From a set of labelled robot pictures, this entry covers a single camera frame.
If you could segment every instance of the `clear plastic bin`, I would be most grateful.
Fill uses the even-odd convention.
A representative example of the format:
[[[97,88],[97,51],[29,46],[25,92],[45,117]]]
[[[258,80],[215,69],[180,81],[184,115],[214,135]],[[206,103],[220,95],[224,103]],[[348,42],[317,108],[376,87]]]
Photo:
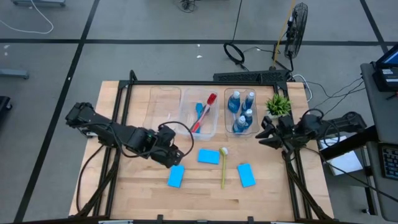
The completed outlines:
[[[228,109],[228,100],[229,97],[234,93],[234,91],[238,91],[241,94],[241,106],[239,107],[239,111],[234,114]],[[242,112],[242,103],[245,101],[246,96],[250,93],[254,93],[254,101],[251,106],[253,110],[253,123],[249,128],[244,130],[241,133],[234,133],[232,128],[235,122],[235,119],[239,117]],[[225,130],[226,135],[231,138],[248,138],[251,137],[253,133],[258,133],[260,131],[260,126],[257,118],[257,106],[256,106],[256,97],[257,93],[255,90],[250,88],[227,88],[224,92],[224,115],[225,115]]]
[[[180,108],[181,89],[172,86],[153,86],[150,89],[150,98],[143,127],[157,131],[157,127],[167,121],[178,119]],[[175,129],[176,124],[167,125]]]
[[[196,140],[208,141],[216,134],[218,110],[220,108],[218,98],[220,96],[217,90],[205,88],[189,88],[183,92],[178,121],[187,125],[188,128],[191,128],[194,122],[198,119],[198,113],[196,110],[197,103],[201,103],[203,107],[205,107],[207,99],[212,93],[216,94],[217,98],[201,123],[200,133],[192,133]],[[189,135],[188,131],[181,125],[177,126],[177,132]]]

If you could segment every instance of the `potted plant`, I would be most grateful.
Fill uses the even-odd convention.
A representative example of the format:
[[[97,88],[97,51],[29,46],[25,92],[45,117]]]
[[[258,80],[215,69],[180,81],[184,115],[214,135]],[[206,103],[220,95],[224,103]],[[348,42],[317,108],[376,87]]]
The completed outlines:
[[[271,119],[289,114],[292,102],[284,96],[275,94],[266,103],[267,116]]]

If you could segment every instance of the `blue sponge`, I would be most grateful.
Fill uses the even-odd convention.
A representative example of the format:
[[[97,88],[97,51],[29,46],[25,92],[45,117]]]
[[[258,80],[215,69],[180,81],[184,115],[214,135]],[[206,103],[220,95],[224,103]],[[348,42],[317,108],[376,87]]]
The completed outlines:
[[[256,184],[250,164],[242,164],[238,166],[239,176],[243,187],[250,187]]]
[[[220,152],[216,150],[200,149],[198,162],[218,164],[220,162]]]
[[[180,188],[182,176],[184,175],[184,170],[185,168],[183,165],[172,166],[172,168],[170,169],[170,176],[167,185]]]

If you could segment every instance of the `electric fan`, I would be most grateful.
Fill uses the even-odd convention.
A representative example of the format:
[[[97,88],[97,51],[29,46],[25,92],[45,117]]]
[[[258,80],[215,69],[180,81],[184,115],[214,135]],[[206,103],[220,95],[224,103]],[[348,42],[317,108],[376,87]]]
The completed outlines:
[[[293,71],[293,62],[292,59],[297,56],[299,53],[301,43],[303,41],[305,25],[307,23],[308,16],[308,6],[304,3],[297,4],[293,11],[292,15],[289,17],[287,21],[287,30],[286,30],[286,40],[282,40],[279,44],[285,45],[284,55],[290,60],[291,70]],[[282,68],[288,70],[285,66],[283,66],[280,62],[278,62],[275,57],[275,52],[277,48],[277,43],[274,45],[274,53],[272,59],[274,59],[274,63],[277,63]]]

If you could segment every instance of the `wooden table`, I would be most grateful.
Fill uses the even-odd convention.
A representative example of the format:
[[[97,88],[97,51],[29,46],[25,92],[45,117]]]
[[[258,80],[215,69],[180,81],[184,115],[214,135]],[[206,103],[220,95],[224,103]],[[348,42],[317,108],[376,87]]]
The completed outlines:
[[[99,93],[96,111],[112,117],[118,82],[103,82]],[[149,85],[134,85],[127,125],[142,126],[149,102]],[[192,86],[178,86],[182,91]],[[224,90],[233,86],[195,86],[219,91],[220,112],[215,136],[211,141],[195,141],[191,154],[184,157],[181,164],[185,166],[180,189],[169,187],[167,180],[169,170],[151,159],[121,158],[118,179],[113,201],[111,218],[155,220],[163,214],[165,220],[224,220],[245,221],[253,216],[255,221],[293,221],[292,203],[285,163],[280,149],[260,145],[254,136],[251,138],[228,138],[224,124]],[[308,109],[302,83],[288,83],[289,96],[292,100],[294,121]],[[272,87],[250,86],[256,91],[257,116],[259,122],[266,113],[265,102],[274,94]],[[120,108],[121,119],[123,106]],[[186,151],[190,138],[178,135],[176,145]],[[86,145],[82,164],[99,148],[97,139],[89,139]],[[197,162],[200,148],[218,150],[227,147],[226,186],[221,190],[221,164],[211,165]],[[308,147],[317,149],[315,141]],[[87,202],[98,186],[103,162],[104,150],[87,166],[81,183],[81,206]],[[308,150],[301,150],[302,164],[307,189],[329,216],[333,216],[328,189],[323,175],[319,156]],[[242,188],[237,165],[250,163],[256,178],[256,185]],[[298,201],[302,201],[297,190]],[[104,200],[100,214],[104,213]],[[75,214],[75,196],[70,214]],[[300,203],[300,214],[304,217]]]

